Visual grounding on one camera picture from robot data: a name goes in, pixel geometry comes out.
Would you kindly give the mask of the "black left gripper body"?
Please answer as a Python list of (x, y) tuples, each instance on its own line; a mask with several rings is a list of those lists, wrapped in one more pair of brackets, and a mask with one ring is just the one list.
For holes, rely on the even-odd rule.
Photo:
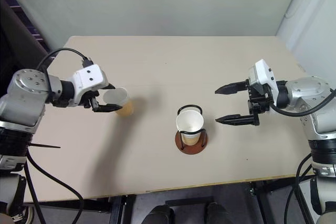
[(87, 91), (82, 95), (79, 105), (85, 109), (100, 109), (100, 105), (96, 99), (98, 96), (98, 91)]

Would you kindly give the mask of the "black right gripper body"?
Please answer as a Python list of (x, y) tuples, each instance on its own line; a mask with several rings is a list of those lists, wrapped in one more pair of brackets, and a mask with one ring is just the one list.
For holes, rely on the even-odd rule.
[(269, 111), (272, 101), (272, 92), (268, 84), (252, 85), (247, 79), (247, 90), (249, 95), (248, 108), (249, 114), (256, 115)]

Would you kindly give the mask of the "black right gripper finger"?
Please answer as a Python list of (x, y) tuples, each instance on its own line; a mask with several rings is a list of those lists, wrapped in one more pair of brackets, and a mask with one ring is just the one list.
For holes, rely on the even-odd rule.
[(259, 117), (258, 115), (240, 115), (240, 114), (232, 114), (222, 116), (221, 118), (217, 118), (215, 120), (217, 123), (240, 126), (240, 125), (253, 125), (258, 126)]
[(215, 91), (215, 94), (235, 94), (248, 89), (248, 81), (234, 82), (224, 85)]

